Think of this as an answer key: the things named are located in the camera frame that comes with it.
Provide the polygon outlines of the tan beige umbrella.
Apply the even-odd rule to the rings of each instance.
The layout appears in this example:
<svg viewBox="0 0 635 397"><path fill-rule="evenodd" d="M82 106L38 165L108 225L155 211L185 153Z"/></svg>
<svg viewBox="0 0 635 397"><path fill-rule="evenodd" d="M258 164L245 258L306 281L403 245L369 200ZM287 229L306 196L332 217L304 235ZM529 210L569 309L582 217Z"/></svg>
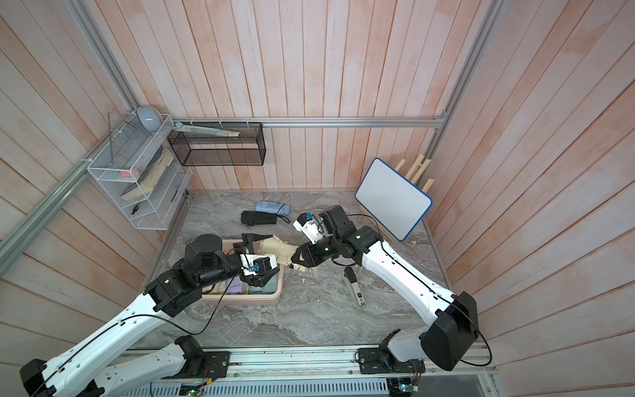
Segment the tan beige umbrella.
<svg viewBox="0 0 635 397"><path fill-rule="evenodd" d="M294 246L280 240L277 236L272 236L271 238L267 238L261 242L260 253L261 255L274 255L280 266L285 266L296 271L309 272L309 268L294 264L291 261L291 257L294 253L296 253L298 248L298 246Z"/></svg>

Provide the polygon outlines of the pink plastic storage box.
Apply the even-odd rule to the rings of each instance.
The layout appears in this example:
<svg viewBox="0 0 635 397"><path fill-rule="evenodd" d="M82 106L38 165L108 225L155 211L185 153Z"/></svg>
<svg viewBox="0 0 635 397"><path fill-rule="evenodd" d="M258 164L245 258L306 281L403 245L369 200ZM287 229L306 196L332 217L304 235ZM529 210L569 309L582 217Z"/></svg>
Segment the pink plastic storage box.
<svg viewBox="0 0 635 397"><path fill-rule="evenodd" d="M283 279L284 279L284 270L280 269L279 273L276 275L279 277L278 289L274 294L261 294L261 288L252 288L251 286L246 285L245 294L235 294L229 295L226 294L221 302L221 306L226 305L276 305L279 303L282 290L283 290ZM223 281L222 283L215 285L212 289L211 287L207 287L203 290L204 294L201 301L216 304L220 300L221 293L225 291L227 287L227 282Z"/></svg>

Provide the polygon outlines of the mint green umbrella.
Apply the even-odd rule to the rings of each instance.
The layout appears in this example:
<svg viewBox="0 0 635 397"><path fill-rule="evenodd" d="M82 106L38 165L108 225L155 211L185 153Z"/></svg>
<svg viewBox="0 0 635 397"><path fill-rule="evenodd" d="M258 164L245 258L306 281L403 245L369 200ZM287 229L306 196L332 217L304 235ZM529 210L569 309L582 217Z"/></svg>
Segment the mint green umbrella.
<svg viewBox="0 0 635 397"><path fill-rule="evenodd" d="M261 288L261 294L274 294L278 289L278 282L278 276L269 280L267 284Z"/></svg>

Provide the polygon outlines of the purple umbrella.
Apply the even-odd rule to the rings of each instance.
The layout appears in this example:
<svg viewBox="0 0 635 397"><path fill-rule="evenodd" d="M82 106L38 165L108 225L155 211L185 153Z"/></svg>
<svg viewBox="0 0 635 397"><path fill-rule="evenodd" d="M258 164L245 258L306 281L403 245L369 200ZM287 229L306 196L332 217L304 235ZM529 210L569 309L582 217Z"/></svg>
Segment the purple umbrella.
<svg viewBox="0 0 635 397"><path fill-rule="evenodd" d="M226 294L235 295L235 294L245 294L246 285L241 280L233 280L229 283L227 287Z"/></svg>

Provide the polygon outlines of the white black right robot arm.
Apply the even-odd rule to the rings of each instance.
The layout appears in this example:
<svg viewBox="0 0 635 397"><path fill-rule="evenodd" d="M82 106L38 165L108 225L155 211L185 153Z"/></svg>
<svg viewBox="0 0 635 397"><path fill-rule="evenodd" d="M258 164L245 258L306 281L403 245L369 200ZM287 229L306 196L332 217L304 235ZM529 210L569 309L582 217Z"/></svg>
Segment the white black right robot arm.
<svg viewBox="0 0 635 397"><path fill-rule="evenodd" d="M422 329L393 331L374 349L373 357L360 352L366 364L395 372L403 363L427 358L450 372L481 335L477 305L471 295L454 294L434 283L403 259L374 228L358 228L341 206L318 216L301 213L294 228L309 239L292 256L294 264L313 268L339 256L350 259L379 276L423 319Z"/></svg>

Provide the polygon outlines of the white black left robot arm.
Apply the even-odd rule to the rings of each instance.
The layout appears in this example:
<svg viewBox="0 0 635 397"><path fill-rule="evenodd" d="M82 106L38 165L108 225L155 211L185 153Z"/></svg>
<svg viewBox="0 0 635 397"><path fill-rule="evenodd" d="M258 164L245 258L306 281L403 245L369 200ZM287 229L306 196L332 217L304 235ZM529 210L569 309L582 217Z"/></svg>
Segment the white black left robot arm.
<svg viewBox="0 0 635 397"><path fill-rule="evenodd" d="M213 234L201 235L185 248L171 269L150 282L134 301L100 329L48 361L33 359L20 370L31 396L119 396L164 377L205 378L208 354L196 332L156 353L115 365L113 360L139 339L173 319L203 297L204 289L235 279L263 287L279 273L273 254L259 255L254 246L267 235L245 233L229 251Z"/></svg>

